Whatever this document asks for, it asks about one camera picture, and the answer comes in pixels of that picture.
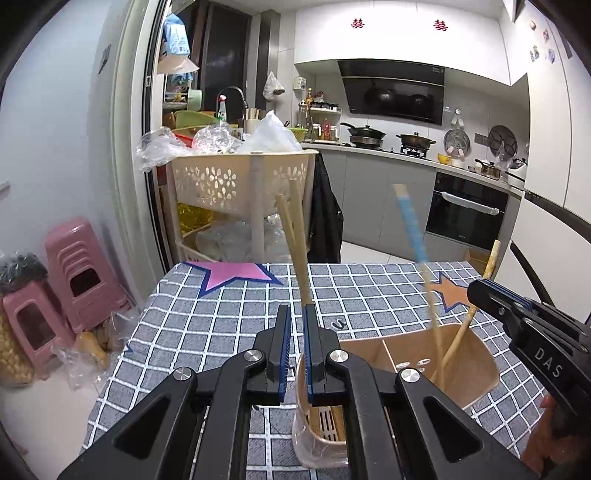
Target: checkered tablecloth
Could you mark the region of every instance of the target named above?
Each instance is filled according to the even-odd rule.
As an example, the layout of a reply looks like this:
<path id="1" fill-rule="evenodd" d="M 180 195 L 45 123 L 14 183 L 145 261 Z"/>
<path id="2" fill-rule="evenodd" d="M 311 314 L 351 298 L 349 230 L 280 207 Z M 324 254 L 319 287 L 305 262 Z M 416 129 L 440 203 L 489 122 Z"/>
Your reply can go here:
<path id="1" fill-rule="evenodd" d="M 293 267 L 267 265 L 282 285 L 233 281 L 197 300 L 204 272 L 176 265 L 158 283 L 125 352 L 114 366 L 104 392 L 90 414 L 83 449 L 112 427 L 175 367 L 200 372 L 221 365 L 250 348 L 260 330 L 273 326 L 277 308 L 293 313 L 290 363 L 303 351 L 299 291 Z M 467 262 L 431 263 L 431 272 L 467 286 L 478 273 Z M 310 265 L 320 323 L 341 339 L 367 338 L 424 329 L 427 302 L 415 264 Z M 445 313 L 443 323 L 460 322 L 467 307 Z M 484 340 L 501 372 L 501 383 L 467 409 L 494 438 L 518 455 L 540 417 L 541 384 L 508 350 L 501 324 L 478 312 L 472 330 Z M 293 451 L 291 422 L 295 409 L 294 377 L 288 378 L 285 403 L 252 411 L 246 478 L 316 480 L 348 478 L 348 469 L 310 471 Z"/>

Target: wok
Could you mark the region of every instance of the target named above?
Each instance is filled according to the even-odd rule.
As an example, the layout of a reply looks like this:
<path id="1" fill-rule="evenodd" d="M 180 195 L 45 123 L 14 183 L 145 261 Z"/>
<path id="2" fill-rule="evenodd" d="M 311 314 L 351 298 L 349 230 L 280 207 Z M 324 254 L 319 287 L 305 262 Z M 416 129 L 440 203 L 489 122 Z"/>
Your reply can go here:
<path id="1" fill-rule="evenodd" d="M 437 143 L 435 140 L 431 140 L 430 138 L 419 137 L 418 132 L 415 132 L 414 135 L 396 136 L 402 141 L 402 145 L 405 147 L 415 147 L 422 148 L 423 150 L 429 150 L 431 145 Z"/>

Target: white wall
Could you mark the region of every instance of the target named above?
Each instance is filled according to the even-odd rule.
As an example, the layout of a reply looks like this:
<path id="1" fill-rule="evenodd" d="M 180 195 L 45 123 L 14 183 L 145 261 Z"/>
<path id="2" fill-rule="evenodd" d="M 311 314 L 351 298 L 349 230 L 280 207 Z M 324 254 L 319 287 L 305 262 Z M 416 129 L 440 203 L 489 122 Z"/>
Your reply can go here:
<path id="1" fill-rule="evenodd" d="M 256 88 L 256 64 L 258 58 L 258 40 L 261 30 L 261 14 L 253 15 L 251 18 L 251 30 L 246 46 L 246 102 L 248 106 L 255 106 Z"/>
<path id="2" fill-rule="evenodd" d="M 98 38 L 111 3 L 71 0 L 8 78 L 0 105 L 0 182 L 11 182 L 0 193 L 0 249 L 7 254 L 33 252 L 45 263 L 47 231 L 82 215 L 111 263 L 127 270 L 113 211 L 105 210 L 112 202 L 102 201 L 111 196 L 103 189 L 108 182 L 91 174 L 87 132 Z"/>
<path id="3" fill-rule="evenodd" d="M 343 122 L 355 126 L 369 124 L 371 127 L 385 132 L 384 150 L 389 151 L 393 148 L 394 151 L 399 152 L 401 143 L 396 135 L 412 135 L 418 132 L 422 137 L 437 141 L 429 151 L 430 158 L 435 159 L 437 153 L 444 153 L 443 137 L 452 128 L 451 114 L 443 114 L 442 126 L 394 117 L 352 115 L 349 112 L 345 87 L 340 76 L 316 76 L 316 89 L 324 92 L 325 100 L 330 103 L 338 103 L 341 106 Z M 489 130 L 495 125 L 505 125 L 515 134 L 519 146 L 518 157 L 525 157 L 525 144 L 530 137 L 530 116 L 522 106 L 458 85 L 446 85 L 444 104 L 449 105 L 452 109 L 462 110 L 462 119 L 472 145 L 470 154 L 466 157 L 467 165 L 474 165 L 474 158 L 493 160 L 492 152 L 488 147 L 474 142 L 474 134 L 488 135 Z M 346 127 L 341 127 L 341 141 L 349 141 L 349 132 Z"/>

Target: hanging plastic bag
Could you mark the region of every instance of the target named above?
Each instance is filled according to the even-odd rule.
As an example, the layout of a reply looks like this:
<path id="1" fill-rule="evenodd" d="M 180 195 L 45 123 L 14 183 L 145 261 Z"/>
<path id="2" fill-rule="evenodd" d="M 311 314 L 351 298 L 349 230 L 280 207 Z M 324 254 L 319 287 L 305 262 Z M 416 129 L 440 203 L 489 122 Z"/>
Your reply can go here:
<path id="1" fill-rule="evenodd" d="M 262 90 L 262 95 L 268 102 L 275 100 L 276 96 L 285 93 L 283 85 L 279 83 L 279 80 L 275 77 L 275 74 L 271 71 L 265 82 L 265 86 Z"/>

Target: white floor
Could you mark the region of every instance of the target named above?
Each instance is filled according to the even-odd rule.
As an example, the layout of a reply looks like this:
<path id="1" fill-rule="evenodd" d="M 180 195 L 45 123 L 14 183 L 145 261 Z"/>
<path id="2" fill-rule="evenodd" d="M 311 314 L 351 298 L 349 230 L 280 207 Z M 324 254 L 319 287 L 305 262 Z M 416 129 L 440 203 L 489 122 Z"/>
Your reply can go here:
<path id="1" fill-rule="evenodd" d="M 409 263 L 369 248 L 343 243 L 342 263 Z M 0 388 L 0 420 L 40 480 L 56 480 L 74 460 L 86 434 L 86 421 L 97 392 L 92 386 L 68 388 L 63 367 L 31 387 Z"/>
<path id="2" fill-rule="evenodd" d="M 369 248 L 360 247 L 359 245 L 347 244 L 343 242 L 340 248 L 340 262 L 341 263 L 412 263 L 412 260 L 395 257 L 393 255 L 385 254 L 371 250 Z"/>

